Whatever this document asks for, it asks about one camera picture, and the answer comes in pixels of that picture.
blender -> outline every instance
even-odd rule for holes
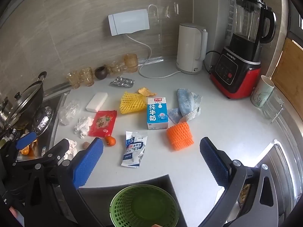
[[[251,95],[260,74],[260,53],[276,32],[277,20],[264,0],[235,0],[234,33],[211,70],[211,80],[232,99]]]

window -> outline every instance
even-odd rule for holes
[[[289,14],[287,37],[303,47],[303,19],[290,0],[288,0],[288,4]]]

white kettle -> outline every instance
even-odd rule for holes
[[[205,27],[192,23],[179,26],[177,68],[187,74],[197,74],[202,70],[206,55],[208,33]]]

crumpled tissue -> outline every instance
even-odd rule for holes
[[[69,149],[66,151],[65,155],[64,155],[64,159],[68,159],[68,156],[69,154],[72,154],[73,158],[76,156],[77,154],[77,149],[76,149],[76,146],[77,146],[77,142],[74,142],[72,140],[69,140],[66,138],[66,140],[69,141]]]
[[[179,107],[167,111],[169,118],[175,124],[190,121],[200,115],[202,96],[188,89],[178,89],[177,98]]]
[[[75,126],[75,134],[80,132],[80,137],[83,139],[89,132],[89,127],[92,126],[94,119],[92,117],[82,117]]]

white countertop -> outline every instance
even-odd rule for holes
[[[175,63],[156,63],[144,67],[143,72],[149,76],[165,76],[175,71]],[[244,165],[256,164],[257,156],[273,140],[281,143],[286,138],[278,124],[269,124],[261,111],[254,107],[249,98],[229,100],[223,96],[202,71],[198,75],[183,73],[165,79],[146,79],[136,73],[125,73],[123,77],[135,80],[132,88],[111,86],[112,78],[97,80],[91,87],[82,85],[70,91],[66,103],[79,99],[82,111],[68,126],[58,125],[55,144],[63,138],[74,140],[77,148],[82,149],[83,142],[93,141],[94,137],[80,139],[74,134],[74,127],[79,117],[92,116],[95,113],[86,111],[85,107],[96,92],[107,92],[109,97],[102,110],[117,110],[112,136],[117,144],[104,147],[103,154],[92,171],[84,187],[98,188],[137,183],[153,178],[169,175],[181,210],[188,227],[197,227],[214,206],[217,185],[210,170],[199,151],[200,140],[208,136],[213,144],[227,153],[232,159],[240,160]],[[166,137],[165,130],[148,130],[146,111],[121,114],[120,98],[125,91],[137,93],[139,88],[147,87],[151,92],[157,92],[157,97],[166,97],[167,108],[178,106],[176,91],[187,88],[203,96],[201,115],[189,122],[194,138],[194,144],[181,151],[173,151]],[[125,131],[145,130],[148,132],[146,150],[140,168],[121,166],[125,151]]]

